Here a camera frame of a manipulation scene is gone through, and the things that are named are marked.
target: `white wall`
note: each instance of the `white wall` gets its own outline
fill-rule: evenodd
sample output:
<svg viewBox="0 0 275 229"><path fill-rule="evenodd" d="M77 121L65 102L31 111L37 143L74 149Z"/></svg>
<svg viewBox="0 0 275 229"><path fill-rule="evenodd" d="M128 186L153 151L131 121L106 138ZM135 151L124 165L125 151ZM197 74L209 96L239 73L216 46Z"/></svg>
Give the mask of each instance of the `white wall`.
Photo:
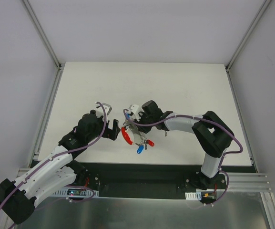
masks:
<svg viewBox="0 0 275 229"><path fill-rule="evenodd" d="M275 194L275 1L231 69L252 152Z"/></svg>
<svg viewBox="0 0 275 229"><path fill-rule="evenodd" d="M0 1L0 182L26 166L55 74L20 1Z"/></svg>
<svg viewBox="0 0 275 229"><path fill-rule="evenodd" d="M61 62L226 64L264 0L30 0Z"/></svg>

